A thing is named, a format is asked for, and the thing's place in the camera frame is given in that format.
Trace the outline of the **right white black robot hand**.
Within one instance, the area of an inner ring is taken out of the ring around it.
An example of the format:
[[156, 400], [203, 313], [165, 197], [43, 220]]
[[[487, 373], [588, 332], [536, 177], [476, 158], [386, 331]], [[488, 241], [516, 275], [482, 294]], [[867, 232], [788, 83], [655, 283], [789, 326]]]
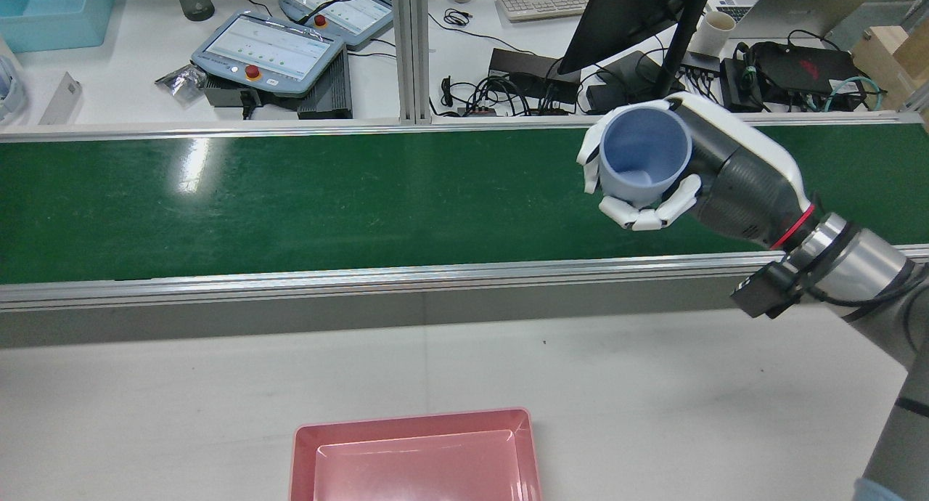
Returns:
[[614, 108], [584, 134], [586, 193], [623, 229], [665, 229], [691, 214], [707, 229], [771, 250], [800, 245], [815, 206], [793, 157], [700, 95]]

